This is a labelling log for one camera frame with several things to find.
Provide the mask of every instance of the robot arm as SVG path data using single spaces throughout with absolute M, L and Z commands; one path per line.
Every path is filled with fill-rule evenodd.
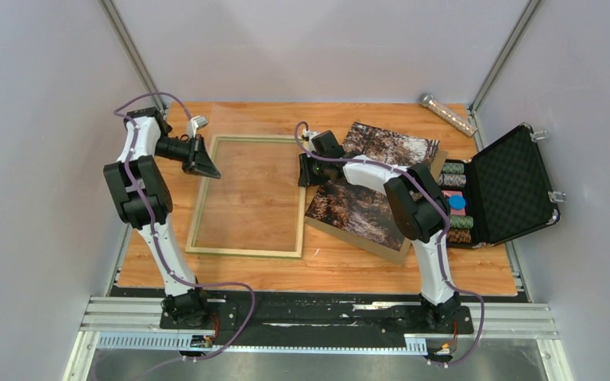
M 190 287 L 176 281 L 170 275 L 189 283 L 196 283 L 195 275 L 186 265 L 179 243 L 172 228 L 172 196 L 169 194 L 154 156 L 180 161 L 184 172 L 219 179 L 218 172 L 207 155 L 204 139 L 197 130 L 207 124 L 204 117 L 194 117 L 188 123 L 188 140 L 169 137 L 170 127 L 155 108 L 128 113 L 137 125 L 125 120 L 127 139 L 116 163 L 104 167 L 104 177 L 109 186 L 118 216 L 130 223 L 144 238 L 164 280 L 164 291 L 169 296 L 188 294 Z M 155 223 L 141 201 L 131 179 L 125 173 L 125 162 L 146 195 Z
M 425 198 L 415 195 L 418 190 L 404 176 L 384 167 L 364 164 L 371 161 L 364 155 L 355 152 L 345 153 L 338 144 L 333 133 L 305 132 L 303 136 L 309 143 L 311 151 L 327 158 L 353 159 L 354 162 L 331 163 L 324 162 L 302 154 L 300 160 L 301 187 L 320 185 L 330 179 L 345 178 L 348 183 L 367 187 L 384 194 L 401 233 L 412 241 L 415 255 L 422 276 L 422 297 L 431 307 L 436 321 L 450 317 L 461 305 L 458 293 L 449 287 L 443 278 L 438 261 L 438 236 L 443 231 L 444 223 L 441 215 Z M 450 206 L 440 187 L 434 181 L 425 164 L 415 164 L 411 167 L 394 166 L 407 172 L 434 199 L 446 214 L 450 214 Z M 446 252 L 446 244 L 442 242 L 441 252 Z M 450 278 L 450 266 L 447 256 L 443 256 L 443 266 L 446 278 Z

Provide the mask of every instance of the black mounting plate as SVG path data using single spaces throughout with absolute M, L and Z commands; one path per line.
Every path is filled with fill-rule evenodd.
M 210 318 L 206 324 L 200 327 L 187 326 L 185 322 L 175 322 L 171 316 L 160 315 L 160 328 L 162 329 L 214 329 L 215 318 L 219 319 L 218 329 L 221 331 L 234 331 L 239 326 L 237 323 L 237 303 L 234 302 L 209 302 Z

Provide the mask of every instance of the gray floor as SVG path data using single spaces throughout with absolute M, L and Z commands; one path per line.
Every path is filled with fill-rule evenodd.
M 461 356 L 467 343 L 460 342 Z M 546 380 L 539 350 L 533 340 L 482 340 L 467 362 L 449 369 L 427 366 L 422 358 L 414 356 L 229 352 L 199 364 L 176 362 L 144 374 L 163 361 L 176 357 L 179 357 L 177 353 L 164 351 L 103 350 L 95 355 L 94 374 L 98 381 Z M 92 374 L 88 380 L 95 381 Z

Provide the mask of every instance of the white wall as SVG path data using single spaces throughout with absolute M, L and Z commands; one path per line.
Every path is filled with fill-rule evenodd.
M 0 380 L 64 372 L 122 226 L 111 110 L 141 92 L 97 2 L 0 1 Z
M 531 293 L 553 310 L 577 381 L 610 379 L 610 3 L 547 0 L 481 111 L 487 142 L 526 121 L 562 221 L 518 240 Z
M 184 100 L 471 102 L 526 0 L 116 3 Z

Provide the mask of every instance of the canvas print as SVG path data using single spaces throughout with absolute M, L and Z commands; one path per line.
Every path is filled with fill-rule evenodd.
M 438 143 L 438 140 L 354 123 L 342 147 L 345 152 L 360 152 L 373 160 L 410 166 L 431 164 Z M 374 190 L 350 185 L 344 179 L 322 185 L 305 216 L 396 251 L 401 249 L 404 240 L 394 223 L 387 198 Z

